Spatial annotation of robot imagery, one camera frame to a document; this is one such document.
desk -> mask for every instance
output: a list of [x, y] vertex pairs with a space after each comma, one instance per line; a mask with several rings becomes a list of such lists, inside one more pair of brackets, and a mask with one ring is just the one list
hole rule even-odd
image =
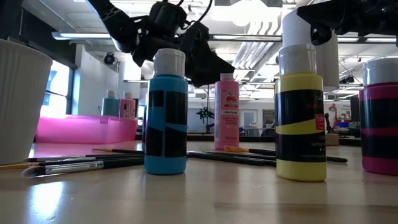
[[[188, 150], [212, 146], [189, 142]], [[38, 144], [32, 154], [85, 154], [92, 147]], [[0, 223], [397, 223], [397, 177], [363, 172], [357, 147], [328, 147], [327, 154], [349, 162], [329, 163], [320, 183], [282, 179], [273, 167], [199, 159], [189, 159], [186, 173], [174, 176], [148, 175], [142, 166], [36, 179], [2, 170]]]

red label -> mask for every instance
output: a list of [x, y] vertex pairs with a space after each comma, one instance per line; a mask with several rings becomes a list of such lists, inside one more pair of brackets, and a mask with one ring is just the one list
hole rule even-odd
[[325, 130], [325, 117], [323, 114], [315, 115], [315, 129], [316, 130]]

white bottle cap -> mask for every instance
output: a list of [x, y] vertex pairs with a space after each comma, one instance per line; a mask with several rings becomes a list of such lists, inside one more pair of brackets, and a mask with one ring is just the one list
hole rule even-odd
[[124, 99], [132, 99], [132, 93], [131, 92], [124, 92]]
[[234, 80], [234, 74], [233, 73], [221, 73], [220, 80]]
[[108, 98], [116, 98], [116, 91], [114, 90], [108, 90], [106, 96]]
[[295, 44], [279, 51], [279, 72], [317, 72], [315, 47], [312, 44]]
[[154, 56], [154, 71], [157, 75], [185, 74], [185, 54], [175, 49], [159, 49]]
[[363, 85], [398, 82], [398, 58], [382, 58], [366, 62], [362, 67]]

computer monitor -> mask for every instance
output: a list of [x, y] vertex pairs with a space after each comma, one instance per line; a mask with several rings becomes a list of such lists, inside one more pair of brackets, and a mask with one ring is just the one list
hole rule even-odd
[[361, 118], [359, 117], [359, 98], [351, 97], [349, 100], [351, 103], [351, 122], [360, 122]]

yellow paint bottle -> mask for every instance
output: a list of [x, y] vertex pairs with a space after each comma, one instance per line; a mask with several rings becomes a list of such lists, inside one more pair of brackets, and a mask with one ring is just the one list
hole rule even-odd
[[279, 176], [308, 182], [326, 179], [322, 77], [315, 48], [297, 44], [279, 51], [275, 83], [275, 132]]

